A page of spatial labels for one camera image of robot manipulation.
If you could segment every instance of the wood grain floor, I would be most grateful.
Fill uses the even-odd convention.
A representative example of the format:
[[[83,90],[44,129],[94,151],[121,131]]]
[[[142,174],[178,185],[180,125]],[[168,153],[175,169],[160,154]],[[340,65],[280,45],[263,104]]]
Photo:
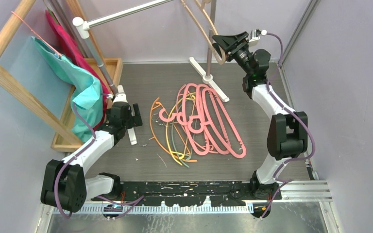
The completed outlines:
[[[104,154],[89,170],[87,178],[101,172],[117,174],[124,181],[227,181],[249,180],[266,155],[266,139],[270,120],[255,102],[242,91],[244,72],[236,64],[214,64],[212,74],[217,84],[230,98],[224,106],[234,122],[247,148],[247,155],[237,159],[232,155],[193,155],[197,163],[190,168],[180,166],[166,154],[152,137],[149,112],[153,101],[160,101],[171,108],[179,88],[186,83],[201,83],[201,78],[190,64],[124,65],[121,84],[130,104],[138,103],[144,125],[135,129],[138,145],[131,146],[127,137]],[[277,67],[271,64],[268,71],[276,93],[287,101]],[[165,142],[165,126],[153,122],[153,128],[161,142]],[[230,134],[233,148],[238,144]],[[309,180],[304,162],[289,164],[281,178]]]

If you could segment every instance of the pink hanger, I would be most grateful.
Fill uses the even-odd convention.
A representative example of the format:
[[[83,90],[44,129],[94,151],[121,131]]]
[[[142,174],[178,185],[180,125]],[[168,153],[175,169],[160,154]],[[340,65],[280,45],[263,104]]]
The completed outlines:
[[[196,89],[195,91],[195,105],[197,109],[197,114],[194,116],[187,116],[186,114],[186,103],[187,103],[187,96],[191,93],[189,89],[193,87]],[[221,133],[218,131],[218,129],[215,127],[214,122],[212,121],[212,118],[209,114],[208,106],[206,104],[206,92],[209,93],[209,97],[212,101],[212,104],[214,106],[215,113],[217,115],[218,122],[220,123]],[[239,133],[237,129],[235,128],[231,118],[229,117],[225,107],[223,106],[222,101],[219,99],[216,91],[210,87],[208,87],[205,84],[194,84],[194,83],[188,83],[187,85],[183,85],[179,91],[177,96],[177,102],[178,97],[182,96],[182,109],[179,112],[178,111],[178,104],[176,106],[176,113],[173,113],[169,118],[164,117],[165,109],[161,109],[159,111],[159,117],[163,122],[171,122],[173,120],[177,120],[177,122],[180,124],[184,132],[186,133],[188,140],[190,141],[192,148],[198,155],[206,155],[208,153],[219,153],[219,154],[229,154],[231,153],[236,158],[243,158],[246,155],[246,148],[242,142],[241,137],[239,136]],[[232,147],[231,143],[228,137],[228,134],[225,129],[224,122],[222,120],[222,117],[220,115],[220,111],[218,109],[218,106],[221,108],[222,112],[225,115],[225,118],[227,119],[229,125],[231,126],[232,131],[234,132],[235,138],[238,140],[239,144],[241,145],[242,153],[238,154],[236,153]],[[192,127],[192,123],[194,120],[199,121],[199,128],[194,129]],[[221,147],[217,144],[215,139],[212,137],[210,130],[211,129],[218,140],[222,143],[222,145],[225,147],[225,150],[221,149]],[[198,134],[203,133],[204,139],[205,139],[205,146],[200,145],[198,142],[196,142],[192,134]]]

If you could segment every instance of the red cloth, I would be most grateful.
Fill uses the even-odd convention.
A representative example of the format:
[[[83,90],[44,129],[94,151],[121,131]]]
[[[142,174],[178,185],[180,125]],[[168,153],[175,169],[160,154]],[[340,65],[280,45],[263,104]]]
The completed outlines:
[[[51,26],[53,32],[56,34],[56,37],[59,40],[59,43],[61,45],[63,54],[65,54],[71,61],[83,68],[89,71],[91,74],[93,74],[95,77],[99,79],[101,82],[102,87],[102,93],[108,94],[108,88],[106,85],[102,82],[102,80],[99,78],[97,73],[92,69],[92,67],[86,62],[85,58],[82,56],[81,52],[79,51],[78,47],[76,46],[76,42],[72,39],[72,37],[64,30],[64,28],[61,25],[58,25],[55,20],[52,18],[51,14],[48,12],[48,10],[45,11],[46,18],[48,20],[49,25]],[[105,118],[105,111],[107,107],[107,101],[106,96],[102,96],[102,110],[103,110],[103,117],[101,121],[94,127],[94,129],[98,128],[104,121]]]

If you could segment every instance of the teal cloth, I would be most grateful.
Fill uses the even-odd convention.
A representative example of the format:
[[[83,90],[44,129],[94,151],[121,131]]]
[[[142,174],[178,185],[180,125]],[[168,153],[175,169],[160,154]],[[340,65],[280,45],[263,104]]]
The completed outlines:
[[[93,128],[102,119],[101,83],[89,71],[77,67],[66,56],[59,57],[42,40],[32,37],[36,48],[45,58],[46,62],[63,81],[76,87],[71,97],[75,103],[78,114]],[[72,132],[83,142],[92,136],[91,130],[77,117],[73,124]]]

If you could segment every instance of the fabric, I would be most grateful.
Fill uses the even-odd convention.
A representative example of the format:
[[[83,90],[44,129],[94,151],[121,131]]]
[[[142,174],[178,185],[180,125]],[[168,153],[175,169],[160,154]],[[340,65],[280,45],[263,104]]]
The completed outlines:
[[[89,71],[74,65],[66,56],[59,57],[42,40],[32,37],[34,44],[46,62],[63,81],[76,87],[71,97],[72,103],[77,106],[78,114],[88,122],[91,127],[96,126],[102,119],[101,83]],[[91,130],[75,117],[71,130],[83,142],[91,138]]]
[[[106,86],[106,83],[103,83],[102,80],[99,78],[98,74],[94,71],[94,69],[86,62],[85,58],[82,56],[81,52],[79,51],[76,42],[72,39],[72,37],[64,30],[64,28],[57,24],[57,22],[53,19],[50,12],[48,10],[45,11],[46,18],[48,20],[49,25],[51,26],[53,32],[55,33],[56,37],[59,40],[59,44],[62,48],[62,53],[65,54],[68,58],[71,59],[71,61],[83,68],[89,71],[92,75],[94,75],[100,82],[102,87],[102,92],[104,94],[108,94],[109,90]],[[103,102],[102,102],[102,120],[99,122],[97,126],[95,126],[95,129],[98,128],[104,120],[105,111],[107,108],[107,99],[106,96],[103,96]]]

